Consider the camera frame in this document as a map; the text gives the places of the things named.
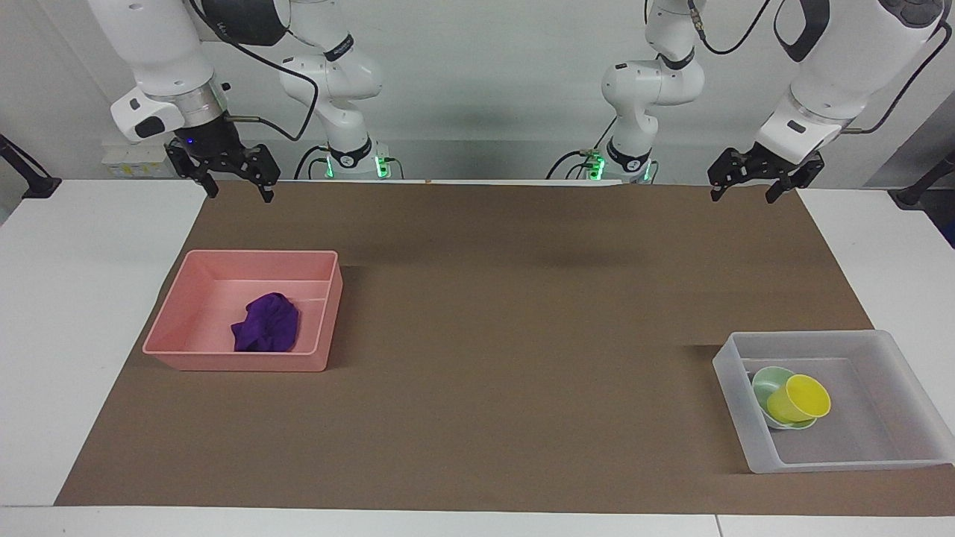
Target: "translucent plastic bin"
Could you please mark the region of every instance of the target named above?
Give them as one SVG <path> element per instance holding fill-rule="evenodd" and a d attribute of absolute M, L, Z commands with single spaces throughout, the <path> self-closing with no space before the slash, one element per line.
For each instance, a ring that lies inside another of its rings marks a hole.
<path fill-rule="evenodd" d="M 780 366 L 818 379 L 833 409 L 816 425 L 771 430 L 753 374 Z M 889 333 L 734 333 L 713 360 L 755 473 L 917 468 L 955 461 L 955 439 Z"/>
<path fill-rule="evenodd" d="M 299 310 L 288 353 L 236 353 L 245 306 L 280 292 Z M 182 371 L 324 371 L 342 294 L 334 251 L 192 250 L 142 350 Z"/>

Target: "white table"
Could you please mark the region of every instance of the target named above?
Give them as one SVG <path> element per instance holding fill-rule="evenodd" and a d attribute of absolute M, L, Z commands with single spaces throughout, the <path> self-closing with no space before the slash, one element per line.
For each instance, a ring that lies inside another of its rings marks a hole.
<path fill-rule="evenodd" d="M 882 192 L 803 191 L 873 324 L 955 425 L 955 251 Z M 951 519 L 49 507 L 202 204 L 182 181 L 67 181 L 0 226 L 0 535 L 955 535 Z M 917 266 L 912 277 L 909 268 Z M 915 285 L 895 288 L 908 281 Z M 783 524 L 779 533 L 776 526 Z"/>

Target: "green plate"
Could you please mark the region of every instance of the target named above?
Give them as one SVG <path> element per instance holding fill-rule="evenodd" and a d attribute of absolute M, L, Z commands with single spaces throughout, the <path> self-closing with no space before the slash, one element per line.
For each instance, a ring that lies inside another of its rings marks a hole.
<path fill-rule="evenodd" d="M 756 394 L 756 401 L 759 403 L 760 410 L 763 411 L 763 419 L 766 424 L 773 429 L 780 430 L 800 430 L 808 429 L 815 423 L 815 419 L 807 421 L 777 421 L 770 413 L 766 411 L 766 401 L 776 390 L 786 385 L 786 380 L 795 375 L 792 371 L 776 366 L 764 367 L 753 375 L 753 392 Z"/>

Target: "pink plastic container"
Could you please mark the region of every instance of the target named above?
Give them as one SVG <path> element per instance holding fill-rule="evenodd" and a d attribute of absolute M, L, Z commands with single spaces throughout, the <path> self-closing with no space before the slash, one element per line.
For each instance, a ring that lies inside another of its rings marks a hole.
<path fill-rule="evenodd" d="M 288 353 L 236 353 L 245 305 L 280 292 L 299 310 Z M 192 250 L 142 350 L 181 371 L 324 371 L 342 295 L 334 251 Z"/>

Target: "purple cloth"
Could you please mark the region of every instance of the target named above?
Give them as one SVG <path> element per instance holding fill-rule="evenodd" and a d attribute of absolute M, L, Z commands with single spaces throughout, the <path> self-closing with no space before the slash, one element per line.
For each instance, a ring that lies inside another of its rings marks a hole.
<path fill-rule="evenodd" d="M 287 353 L 298 335 L 298 310 L 272 292 L 245 306 L 245 322 L 232 325 L 236 353 Z"/>

